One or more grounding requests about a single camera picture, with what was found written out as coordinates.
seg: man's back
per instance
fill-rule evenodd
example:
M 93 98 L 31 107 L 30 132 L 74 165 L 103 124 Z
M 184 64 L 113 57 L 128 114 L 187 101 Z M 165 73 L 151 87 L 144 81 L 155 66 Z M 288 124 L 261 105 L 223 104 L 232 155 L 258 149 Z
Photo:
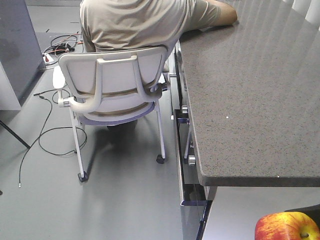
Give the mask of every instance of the man's back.
M 87 52 L 165 45 L 172 50 L 192 12 L 186 0 L 83 0 Z

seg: person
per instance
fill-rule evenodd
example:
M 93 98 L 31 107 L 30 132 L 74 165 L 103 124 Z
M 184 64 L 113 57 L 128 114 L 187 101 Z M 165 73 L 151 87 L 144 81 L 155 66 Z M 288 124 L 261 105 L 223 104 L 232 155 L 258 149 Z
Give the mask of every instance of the person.
M 217 0 L 82 0 L 87 52 L 165 45 L 168 54 L 187 31 L 231 25 L 235 9 Z

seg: man's arm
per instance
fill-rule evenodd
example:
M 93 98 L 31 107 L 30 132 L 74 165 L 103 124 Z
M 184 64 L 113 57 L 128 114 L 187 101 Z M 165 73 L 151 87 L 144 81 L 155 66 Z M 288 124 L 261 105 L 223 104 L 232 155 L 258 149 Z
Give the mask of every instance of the man's arm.
M 214 26 L 226 26 L 231 25 L 237 21 L 238 16 L 236 10 L 227 3 L 216 1 L 216 0 L 206 0 L 208 3 L 220 7 L 220 17 L 215 21 Z

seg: chair caster wheel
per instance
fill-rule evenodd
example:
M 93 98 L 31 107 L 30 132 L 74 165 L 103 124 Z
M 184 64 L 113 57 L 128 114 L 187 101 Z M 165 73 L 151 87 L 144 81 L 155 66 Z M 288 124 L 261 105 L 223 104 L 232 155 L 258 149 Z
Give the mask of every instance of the chair caster wheel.
M 79 178 L 80 182 L 82 182 L 82 183 L 88 181 L 88 179 L 89 179 L 87 173 L 85 171 L 83 173 L 84 173 L 83 177 L 81 177 L 81 174 L 78 173 L 78 178 Z
M 159 154 L 157 157 L 156 157 L 156 162 L 158 163 L 158 164 L 164 164 L 165 163 L 165 158 L 162 158 L 162 155 L 161 154 Z

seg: granite countertop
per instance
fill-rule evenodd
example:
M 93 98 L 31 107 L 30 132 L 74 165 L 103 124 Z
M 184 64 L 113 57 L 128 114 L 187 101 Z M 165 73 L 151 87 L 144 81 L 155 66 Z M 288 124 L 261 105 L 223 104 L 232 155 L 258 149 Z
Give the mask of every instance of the granite countertop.
M 281 0 L 180 39 L 203 186 L 320 187 L 320 32 Z

